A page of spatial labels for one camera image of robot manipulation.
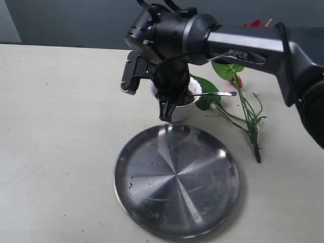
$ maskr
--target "white table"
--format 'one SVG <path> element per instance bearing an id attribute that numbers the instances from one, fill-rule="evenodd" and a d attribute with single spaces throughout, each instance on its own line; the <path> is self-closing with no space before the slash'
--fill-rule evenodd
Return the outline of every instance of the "white table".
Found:
<path id="1" fill-rule="evenodd" d="M 124 144 L 162 124 L 150 81 L 135 96 L 119 91 L 128 53 L 0 45 L 0 242 L 166 242 L 135 224 L 113 189 Z M 230 88 L 210 65 L 190 68 Z M 234 213 L 198 242 L 323 242 L 324 152 L 295 108 L 285 107 L 273 76 L 240 75 L 247 97 L 258 91 L 268 116 L 260 128 L 263 162 L 213 111 L 195 108 L 184 121 L 219 138 L 243 177 Z M 224 99 L 240 114 L 238 103 Z"/>

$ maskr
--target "stainless steel plate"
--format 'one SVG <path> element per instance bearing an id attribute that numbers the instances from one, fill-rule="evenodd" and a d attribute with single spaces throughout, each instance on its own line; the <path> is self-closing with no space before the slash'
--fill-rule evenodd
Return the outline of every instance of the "stainless steel plate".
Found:
<path id="1" fill-rule="evenodd" d="M 167 124 L 125 145 L 114 185 L 137 224 L 159 236 L 189 238 L 226 220 L 237 203 L 240 178 L 233 157 L 214 136 Z"/>

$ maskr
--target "red flower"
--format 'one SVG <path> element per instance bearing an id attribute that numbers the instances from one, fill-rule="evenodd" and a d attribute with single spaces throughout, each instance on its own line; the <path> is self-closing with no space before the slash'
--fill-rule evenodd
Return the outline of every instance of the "red flower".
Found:
<path id="1" fill-rule="evenodd" d="M 238 86 L 240 88 L 242 88 L 243 87 L 242 79 L 237 74 L 236 74 L 236 80 L 237 80 Z M 236 85 L 234 84 L 234 78 L 232 78 L 229 82 L 236 88 Z"/>
<path id="2" fill-rule="evenodd" d="M 263 26 L 262 22 L 260 19 L 254 21 L 253 23 L 247 23 L 244 26 L 254 26 L 254 27 L 259 27 L 259 26 Z"/>

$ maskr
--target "white flower pot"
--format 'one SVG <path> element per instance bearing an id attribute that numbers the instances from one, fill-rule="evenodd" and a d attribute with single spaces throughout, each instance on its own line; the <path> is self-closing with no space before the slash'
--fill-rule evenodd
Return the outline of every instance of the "white flower pot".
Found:
<path id="1" fill-rule="evenodd" d="M 192 77 L 190 78 L 190 83 L 188 88 L 193 94 L 198 95 L 202 93 L 200 84 Z M 154 84 L 151 85 L 151 93 L 154 96 L 154 98 L 157 100 L 156 98 L 157 89 L 154 86 Z M 194 101 L 192 101 L 190 104 L 177 106 L 171 115 L 171 122 L 178 123 L 188 118 L 191 114 L 194 104 L 199 100 L 199 98 L 200 96 L 194 96 Z"/>

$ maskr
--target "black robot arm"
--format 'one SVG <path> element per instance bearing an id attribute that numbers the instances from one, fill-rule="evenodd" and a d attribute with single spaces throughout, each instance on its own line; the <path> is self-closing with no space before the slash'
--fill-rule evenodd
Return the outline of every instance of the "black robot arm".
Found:
<path id="1" fill-rule="evenodd" d="M 286 106 L 296 104 L 304 127 L 324 148 L 324 28 L 225 27 L 195 8 L 146 5 L 129 30 L 121 88 L 135 94 L 141 78 L 158 90 L 160 119 L 169 121 L 187 91 L 188 63 L 234 63 L 276 76 Z"/>

